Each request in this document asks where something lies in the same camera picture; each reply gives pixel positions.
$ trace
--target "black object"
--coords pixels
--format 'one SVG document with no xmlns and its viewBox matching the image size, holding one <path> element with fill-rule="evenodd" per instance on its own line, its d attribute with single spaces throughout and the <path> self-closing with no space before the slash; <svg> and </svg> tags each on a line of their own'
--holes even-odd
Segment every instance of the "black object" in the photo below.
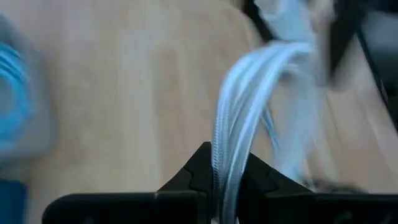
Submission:
<svg viewBox="0 0 398 224">
<path fill-rule="evenodd" d="M 252 20 L 264 42 L 275 39 L 259 15 L 254 0 L 244 0 L 242 11 Z M 328 83 L 338 85 L 336 69 L 355 34 L 361 43 L 376 86 L 398 129 L 398 1 L 334 0 L 330 24 Z"/>
<path fill-rule="evenodd" d="M 52 202 L 43 224 L 209 224 L 211 145 L 205 142 L 158 192 L 73 194 Z M 397 223 L 398 195 L 314 194 L 250 154 L 239 190 L 242 224 Z"/>
</svg>

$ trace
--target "cable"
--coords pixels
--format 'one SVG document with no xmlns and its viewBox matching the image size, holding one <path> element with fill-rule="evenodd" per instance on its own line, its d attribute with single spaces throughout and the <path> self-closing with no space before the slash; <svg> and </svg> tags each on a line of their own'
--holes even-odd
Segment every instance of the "cable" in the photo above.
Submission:
<svg viewBox="0 0 398 224">
<path fill-rule="evenodd" d="M 0 78 L 11 89 L 11 108 L 0 113 L 0 149 L 8 148 L 28 119 L 31 106 L 27 94 L 27 77 L 21 56 L 10 46 L 0 43 Z"/>
<path fill-rule="evenodd" d="M 301 0 L 255 0 L 259 15 L 279 39 L 314 44 L 308 8 Z"/>
<path fill-rule="evenodd" d="M 271 114 L 269 112 L 269 108 L 266 108 L 262 111 L 261 122 L 267 131 L 269 139 L 272 144 L 272 153 L 273 156 L 277 156 L 278 151 L 280 150 L 279 140 L 277 138 L 277 134 L 274 127 L 274 122 L 272 122 Z"/>
<path fill-rule="evenodd" d="M 293 176 L 293 170 L 305 156 L 305 142 L 312 126 L 310 117 L 316 102 L 312 98 L 315 97 L 312 93 L 315 81 L 306 70 L 312 52 L 313 48 L 308 43 L 271 42 L 267 47 L 245 55 L 224 79 L 218 100 L 212 151 L 213 190 L 218 199 L 215 207 L 220 223 L 235 222 L 239 185 L 252 140 L 282 72 L 294 75 L 292 104 L 295 110 L 291 111 L 294 119 L 287 137 L 283 141 L 276 141 L 276 138 L 273 141 L 273 145 L 280 145 L 281 148 L 275 165 L 281 173 Z M 272 123 L 267 125 L 268 128 L 273 127 Z"/>
</svg>

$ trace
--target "wooden surface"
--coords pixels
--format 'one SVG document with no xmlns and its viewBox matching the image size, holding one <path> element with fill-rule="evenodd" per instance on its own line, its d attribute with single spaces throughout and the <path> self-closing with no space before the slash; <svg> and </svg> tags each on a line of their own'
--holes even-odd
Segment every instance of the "wooden surface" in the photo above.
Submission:
<svg viewBox="0 0 398 224">
<path fill-rule="evenodd" d="M 0 9 L 42 54 L 58 118 L 56 145 L 30 168 L 29 223 L 65 194 L 158 189 L 211 139 L 220 80 L 260 45 L 228 1 L 1 0 Z M 310 172 L 396 192 L 398 137 L 353 46 L 342 69 L 351 81 L 320 89 Z M 266 157 L 264 135 L 254 151 Z"/>
</svg>

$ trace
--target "white cable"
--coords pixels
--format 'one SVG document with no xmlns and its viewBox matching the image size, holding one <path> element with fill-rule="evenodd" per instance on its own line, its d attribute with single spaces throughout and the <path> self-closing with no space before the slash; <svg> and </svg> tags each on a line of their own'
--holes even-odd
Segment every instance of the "white cable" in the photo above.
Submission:
<svg viewBox="0 0 398 224">
<path fill-rule="evenodd" d="M 235 221 L 239 184 L 252 140 L 262 110 L 283 71 L 295 76 L 293 104 L 296 107 L 291 111 L 294 119 L 286 137 L 288 142 L 280 142 L 281 157 L 284 159 L 275 160 L 280 168 L 278 170 L 285 175 L 292 175 L 292 166 L 287 166 L 285 162 L 297 165 L 300 163 L 294 157 L 305 156 L 305 143 L 312 126 L 310 113 L 316 100 L 312 99 L 315 94 L 311 92 L 315 83 L 313 76 L 303 68 L 308 68 L 306 63 L 310 61 L 308 57 L 312 52 L 313 48 L 308 43 L 271 42 L 267 47 L 240 59 L 223 81 L 212 152 L 214 191 L 218 199 L 216 207 L 220 223 Z M 307 58 L 298 61 L 297 56 Z"/>
<path fill-rule="evenodd" d="M 318 83 L 325 83 L 325 64 L 318 49 L 318 37 L 312 29 L 310 10 L 303 0 L 255 0 L 259 15 L 279 40 L 299 41 L 312 44 L 314 49 L 313 70 Z"/>
</svg>

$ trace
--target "blue cable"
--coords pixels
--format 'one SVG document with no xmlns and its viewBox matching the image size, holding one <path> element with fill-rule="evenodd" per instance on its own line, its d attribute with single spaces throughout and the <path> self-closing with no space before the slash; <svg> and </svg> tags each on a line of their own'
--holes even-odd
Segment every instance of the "blue cable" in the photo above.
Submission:
<svg viewBox="0 0 398 224">
<path fill-rule="evenodd" d="M 0 143 L 4 146 L 12 144 L 32 112 L 21 55 L 4 43 L 0 43 L 0 78 L 10 86 L 13 100 L 10 110 L 0 112 Z"/>
</svg>

